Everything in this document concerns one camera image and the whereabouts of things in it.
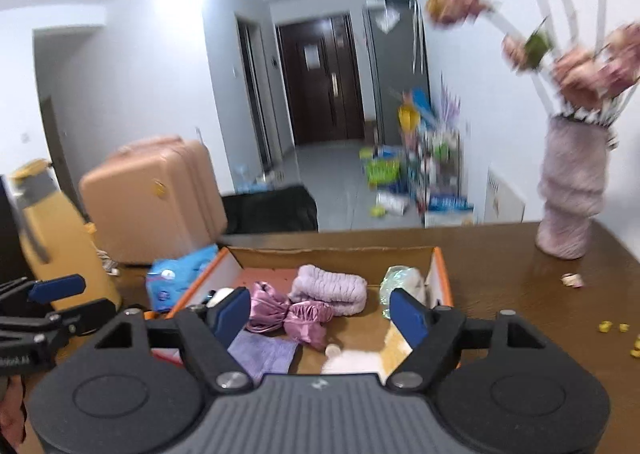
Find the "purple cloth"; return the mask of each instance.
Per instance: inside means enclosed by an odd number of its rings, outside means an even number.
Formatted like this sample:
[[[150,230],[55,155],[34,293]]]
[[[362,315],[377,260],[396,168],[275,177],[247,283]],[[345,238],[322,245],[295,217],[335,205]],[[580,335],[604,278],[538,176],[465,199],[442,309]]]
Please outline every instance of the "purple cloth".
[[[281,327],[294,341],[324,348],[326,330],[334,310],[324,302],[307,301],[292,304],[268,282],[256,282],[251,296],[251,314],[246,328],[253,333],[268,333]]]
[[[229,354],[252,377],[260,382],[266,373],[287,374],[298,344],[241,331],[229,346]]]
[[[300,266],[289,298],[293,302],[323,301],[336,316],[355,315],[367,303],[367,281],[359,275],[333,274],[307,264]]]

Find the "tiled floor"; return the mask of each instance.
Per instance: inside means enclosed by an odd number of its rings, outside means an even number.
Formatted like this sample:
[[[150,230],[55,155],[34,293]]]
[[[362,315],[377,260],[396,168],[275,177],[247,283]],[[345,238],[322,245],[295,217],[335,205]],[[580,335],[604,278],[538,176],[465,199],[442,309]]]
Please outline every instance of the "tiled floor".
[[[362,144],[337,142],[298,147],[278,168],[284,184],[302,183],[318,205],[323,230],[421,227],[415,205],[404,216],[373,218],[376,192],[369,190],[358,152]]]

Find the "pink satin cloth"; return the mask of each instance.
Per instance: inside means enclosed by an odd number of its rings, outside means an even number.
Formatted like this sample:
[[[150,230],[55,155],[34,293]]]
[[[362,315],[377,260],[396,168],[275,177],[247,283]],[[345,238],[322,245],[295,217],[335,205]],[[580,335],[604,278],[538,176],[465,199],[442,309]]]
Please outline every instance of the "pink satin cloth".
[[[246,328],[252,333],[268,333],[283,327],[299,344],[322,350],[326,346],[322,324],[333,316],[334,309],[325,302],[306,300],[294,304],[268,282],[256,282]]]

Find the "pink vase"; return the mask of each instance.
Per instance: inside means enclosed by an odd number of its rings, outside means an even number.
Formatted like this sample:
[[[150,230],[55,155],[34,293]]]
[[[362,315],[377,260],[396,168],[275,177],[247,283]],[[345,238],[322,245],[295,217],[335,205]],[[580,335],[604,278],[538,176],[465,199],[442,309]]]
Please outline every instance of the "pink vase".
[[[608,139],[602,126],[559,116],[549,120],[538,186],[546,200],[536,238],[543,252],[560,259],[578,259],[586,253],[591,217],[604,204]]]

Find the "brown door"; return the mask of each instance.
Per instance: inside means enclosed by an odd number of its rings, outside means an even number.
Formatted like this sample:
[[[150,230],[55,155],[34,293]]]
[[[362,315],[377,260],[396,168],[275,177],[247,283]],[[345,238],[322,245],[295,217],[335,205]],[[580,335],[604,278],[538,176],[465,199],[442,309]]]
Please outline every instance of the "brown door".
[[[278,28],[297,145],[362,140],[364,116],[348,15]]]

